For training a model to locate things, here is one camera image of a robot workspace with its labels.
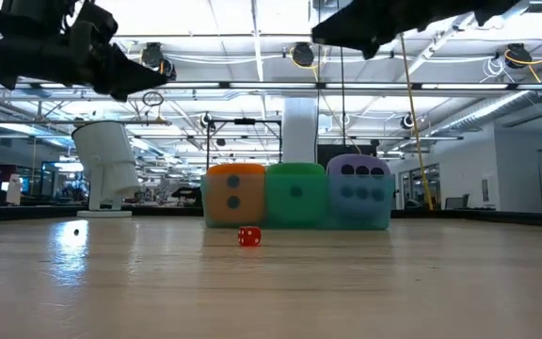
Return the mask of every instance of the wooden surface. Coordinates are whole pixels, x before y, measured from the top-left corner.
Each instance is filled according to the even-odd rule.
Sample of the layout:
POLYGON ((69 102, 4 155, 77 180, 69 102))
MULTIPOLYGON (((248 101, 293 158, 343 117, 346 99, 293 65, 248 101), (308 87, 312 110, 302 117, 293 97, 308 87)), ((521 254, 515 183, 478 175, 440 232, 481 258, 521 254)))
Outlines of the wooden surface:
POLYGON ((400 219, 241 249, 199 218, 3 222, 1 338, 542 338, 542 228, 400 219))

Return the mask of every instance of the white column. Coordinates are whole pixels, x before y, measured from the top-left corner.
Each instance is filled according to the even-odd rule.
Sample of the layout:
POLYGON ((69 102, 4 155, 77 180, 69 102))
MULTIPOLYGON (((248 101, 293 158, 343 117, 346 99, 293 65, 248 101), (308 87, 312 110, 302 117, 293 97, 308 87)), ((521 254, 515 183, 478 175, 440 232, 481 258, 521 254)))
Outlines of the white column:
POLYGON ((286 98, 284 100, 281 118, 282 162, 316 162, 317 126, 317 99, 286 98))

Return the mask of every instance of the metal frame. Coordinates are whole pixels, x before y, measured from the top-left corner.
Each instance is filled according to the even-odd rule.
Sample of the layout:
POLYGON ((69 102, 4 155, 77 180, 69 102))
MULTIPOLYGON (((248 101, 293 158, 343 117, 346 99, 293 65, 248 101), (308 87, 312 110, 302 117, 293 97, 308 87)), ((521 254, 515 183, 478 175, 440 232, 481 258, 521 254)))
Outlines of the metal frame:
MULTIPOLYGON (((282 150, 283 150, 283 134, 281 130, 281 121, 270 120, 257 120, 257 119, 210 119, 206 124, 206 170, 210 168, 211 162, 211 139, 228 123, 234 123, 238 125, 255 125, 256 123, 262 123, 267 129, 279 140, 279 162, 281 162, 282 150), (220 123, 216 130, 211 134, 211 124, 220 123), (279 135, 277 135, 268 123, 274 123, 279 126, 279 135)), ((241 136, 240 138, 250 138, 250 136, 241 136)))

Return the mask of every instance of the small red die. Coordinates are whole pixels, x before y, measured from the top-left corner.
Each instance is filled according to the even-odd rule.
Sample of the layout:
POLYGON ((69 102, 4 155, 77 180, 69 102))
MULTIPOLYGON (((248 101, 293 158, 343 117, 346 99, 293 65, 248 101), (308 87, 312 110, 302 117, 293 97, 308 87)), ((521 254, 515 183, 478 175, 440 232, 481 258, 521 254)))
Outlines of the small red die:
POLYGON ((254 226, 240 227, 237 239, 243 247, 259 246, 261 245, 261 229, 254 226))

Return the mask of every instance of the hanging wire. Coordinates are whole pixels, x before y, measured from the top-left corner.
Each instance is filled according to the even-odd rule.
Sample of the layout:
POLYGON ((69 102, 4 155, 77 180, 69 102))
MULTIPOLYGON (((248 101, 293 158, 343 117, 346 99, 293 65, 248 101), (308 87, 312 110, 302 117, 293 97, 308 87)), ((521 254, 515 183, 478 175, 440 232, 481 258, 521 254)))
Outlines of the hanging wire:
POLYGON ((434 210, 434 205, 432 203, 432 197, 430 196, 430 185, 428 184, 428 178, 425 175, 425 166, 423 165, 423 158, 422 158, 422 146, 420 145, 420 130, 418 129, 418 120, 415 115, 415 106, 413 104, 413 92, 411 90, 411 77, 409 75, 409 65, 407 64, 407 51, 405 49, 405 37, 403 33, 400 35, 401 37, 401 47, 403 48, 403 62, 405 64, 405 76, 406 76, 406 88, 409 96, 409 105, 411 106, 411 118, 413 118, 413 133, 415 134, 416 139, 416 145, 417 145, 417 151, 418 151, 418 159, 420 160, 420 172, 422 173, 422 182, 423 182, 423 190, 425 192, 425 201, 428 203, 428 207, 430 208, 430 211, 434 210))

